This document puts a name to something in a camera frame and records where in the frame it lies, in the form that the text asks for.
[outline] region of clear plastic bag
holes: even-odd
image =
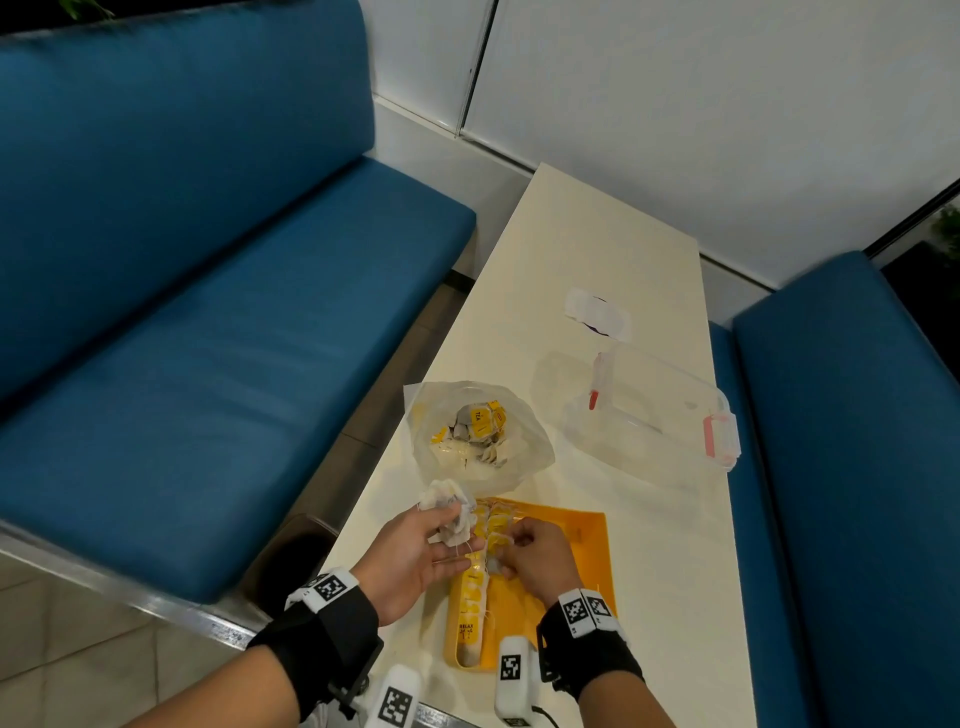
[[[475,444],[435,442],[461,407],[494,401],[507,416],[504,433],[511,442],[511,456],[505,463],[483,462],[484,451]],[[512,491],[556,459],[533,410],[506,387],[476,381],[424,382],[406,409],[411,448],[424,485],[451,478],[473,497],[496,496]]]

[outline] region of wrist strap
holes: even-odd
[[[336,698],[349,707],[380,654],[379,619],[346,569],[322,573],[287,599],[287,609],[248,645],[270,647],[297,695],[300,721],[319,702]]]
[[[597,592],[574,589],[561,595],[540,620],[537,642],[543,681],[575,700],[607,672],[623,670],[643,679],[620,622]]]

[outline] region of orange tray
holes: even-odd
[[[569,511],[536,503],[521,503],[505,498],[485,498],[486,502],[508,503],[516,509],[515,521],[530,516],[550,521],[564,530],[577,570],[587,589],[603,595],[616,616],[616,600],[613,597],[613,572],[610,564],[610,542],[607,539],[607,517],[602,513]],[[446,612],[444,635],[444,659],[460,669],[482,672],[496,669],[500,641],[512,635],[526,635],[537,643],[537,625],[543,617],[543,604],[527,594],[519,579],[505,579],[491,574],[487,588],[487,614],[484,619],[480,664],[463,667],[457,661],[457,634],[460,628],[460,591],[463,578],[450,582],[450,601]]]

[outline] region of blue bench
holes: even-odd
[[[209,603],[464,249],[373,145],[356,0],[0,47],[0,521]]]
[[[860,253],[710,337],[758,724],[960,725],[960,386]]]

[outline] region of person's right arm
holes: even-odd
[[[515,543],[499,553],[504,576],[519,576],[544,607],[550,609],[560,595],[583,588],[570,544],[555,523],[523,519],[507,533]],[[585,728],[674,728],[646,683],[631,672],[599,675],[583,688],[578,703]]]

